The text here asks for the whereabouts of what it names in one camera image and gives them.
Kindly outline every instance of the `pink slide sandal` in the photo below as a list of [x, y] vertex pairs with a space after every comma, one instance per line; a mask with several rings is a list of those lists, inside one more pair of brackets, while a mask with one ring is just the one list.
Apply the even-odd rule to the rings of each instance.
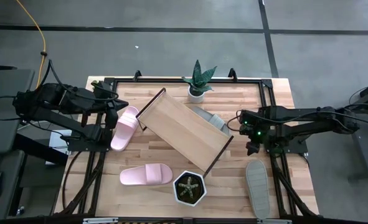
[[116, 151], [123, 151], [133, 137], [135, 129], [138, 127], [136, 115], [139, 113], [134, 106], [127, 107], [120, 116], [116, 125], [116, 132], [111, 140], [110, 147]]
[[145, 166], [121, 171], [123, 185], [161, 185], [172, 180], [172, 170], [165, 164], [146, 164]]

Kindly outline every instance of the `white pot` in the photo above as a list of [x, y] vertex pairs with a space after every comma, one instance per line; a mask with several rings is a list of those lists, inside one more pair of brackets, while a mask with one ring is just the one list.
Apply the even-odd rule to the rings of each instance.
[[[198, 177], [200, 177], [201, 178], [201, 180], [202, 180], [202, 185], [203, 185], [203, 189], [204, 189], [204, 193], [203, 193], [203, 195], [198, 199], [198, 201], [196, 202], [196, 203], [194, 203], [194, 204], [191, 204], [191, 203], [186, 203], [186, 202], [183, 202], [183, 201], [180, 201], [180, 200], [178, 200], [178, 196], [177, 196], [177, 190], [176, 190], [176, 182], [179, 180], [179, 178], [182, 176], [182, 175], [184, 175], [184, 174], [186, 174], [186, 173], [188, 173], [188, 174], [192, 174], [192, 175], [196, 175], [196, 176], [198, 176]], [[184, 205], [188, 205], [188, 206], [192, 206], [192, 207], [195, 207], [201, 200], [202, 200], [202, 198], [204, 198], [204, 196], [207, 194], [207, 190], [206, 190], [206, 186], [205, 186], [205, 184], [204, 184], [204, 179], [203, 179], [203, 176], [201, 176], [200, 174], [196, 174], [196, 173], [194, 173], [194, 172], [191, 172], [191, 171], [184, 171], [179, 177], [177, 177], [177, 179], [172, 183], [172, 188], [173, 188], [173, 190], [174, 190], [174, 196], [175, 196], [175, 198], [176, 198], [176, 201], [178, 202], [178, 203], [183, 203]]]
[[188, 87], [189, 101], [191, 103], [202, 103], [203, 102], [203, 98], [204, 98], [204, 93], [201, 94], [200, 96], [194, 96], [194, 95], [191, 94], [191, 91], [189, 91], [190, 88], [191, 88], [191, 86]]

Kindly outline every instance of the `floor tile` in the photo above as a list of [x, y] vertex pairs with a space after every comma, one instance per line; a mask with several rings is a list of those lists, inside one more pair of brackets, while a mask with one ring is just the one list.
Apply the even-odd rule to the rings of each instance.
[[[21, 0], [42, 25], [261, 28], [257, 0]], [[32, 24], [15, 1], [0, 0], [0, 23]]]
[[[368, 85], [368, 37], [273, 35], [280, 77], [289, 78], [297, 108], [340, 107]], [[314, 134], [307, 140], [320, 214], [368, 222], [368, 180], [347, 177], [364, 170], [350, 136]]]
[[368, 0], [265, 0], [271, 29], [368, 30]]
[[[84, 86], [90, 75], [190, 76], [195, 61], [235, 68], [240, 77], [271, 77], [262, 34], [45, 32], [49, 58], [60, 79]], [[0, 65], [38, 71], [38, 32], [0, 30]]]

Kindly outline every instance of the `wood surface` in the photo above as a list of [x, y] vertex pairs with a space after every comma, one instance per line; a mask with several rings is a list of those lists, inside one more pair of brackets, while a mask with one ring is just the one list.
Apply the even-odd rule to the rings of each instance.
[[204, 172], [231, 137], [168, 92], [157, 97], [138, 119]]
[[[89, 77], [90, 83], [103, 80], [104, 77]], [[278, 105], [294, 108], [288, 79], [273, 80], [275, 100]], [[227, 121], [242, 108], [256, 111], [261, 106], [259, 90], [253, 84], [211, 84], [214, 91], [205, 94], [204, 102], [196, 105], [212, 114], [218, 114]], [[159, 90], [165, 87], [169, 95], [187, 106], [194, 106], [187, 99], [187, 85], [183, 83], [119, 83], [120, 99], [131, 106], [142, 109]], [[232, 122], [238, 128], [237, 121]], [[261, 160], [267, 168], [268, 188], [270, 193], [270, 218], [278, 217], [278, 208], [273, 185], [271, 163], [268, 154], [260, 149], [258, 154], [247, 156], [245, 144], [247, 136], [233, 133], [235, 136], [227, 150], [216, 162], [205, 179], [207, 195], [196, 207], [178, 204], [174, 199], [172, 184], [159, 186], [124, 186], [119, 174], [122, 170], [148, 163], [163, 163], [172, 168], [174, 179], [183, 171], [196, 173], [202, 171], [168, 143], [147, 129], [142, 132], [138, 128], [123, 152], [110, 151], [106, 155], [101, 187], [98, 198], [96, 216], [100, 217], [203, 217], [203, 218], [255, 218], [249, 201], [245, 180], [245, 167], [255, 159]], [[291, 182], [303, 202], [315, 213], [318, 207], [315, 200], [313, 184], [307, 163], [297, 154], [287, 154]], [[66, 185], [67, 203], [74, 198], [82, 186], [87, 166], [88, 153], [83, 152], [72, 166]], [[281, 185], [286, 211], [289, 212], [286, 191]], [[87, 209], [90, 205], [92, 190], [87, 198]], [[61, 211], [61, 191], [55, 206], [55, 212]]]

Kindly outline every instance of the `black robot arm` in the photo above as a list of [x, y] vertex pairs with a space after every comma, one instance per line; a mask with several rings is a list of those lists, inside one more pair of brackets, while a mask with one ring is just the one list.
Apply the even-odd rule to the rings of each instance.
[[[72, 130], [71, 137], [64, 137], [69, 142], [82, 141], [107, 146], [118, 120], [117, 111], [128, 106], [128, 102], [117, 99], [117, 93], [111, 92], [109, 85], [104, 82], [92, 85], [93, 92], [70, 85], [46, 83], [34, 91], [18, 92], [12, 104], [16, 114], [25, 121], [49, 121]], [[82, 120], [78, 122], [60, 113], [81, 114]], [[100, 124], [87, 124], [92, 113], [106, 114], [104, 128]]]
[[[258, 152], [260, 144], [266, 149], [274, 150], [289, 145], [298, 136], [334, 131], [339, 134], [352, 134], [359, 129], [352, 118], [353, 112], [332, 107], [312, 109], [287, 109], [283, 106], [266, 106], [257, 112], [241, 110], [239, 116], [240, 134], [247, 135], [248, 156]], [[309, 121], [305, 124], [289, 126], [289, 121]]]

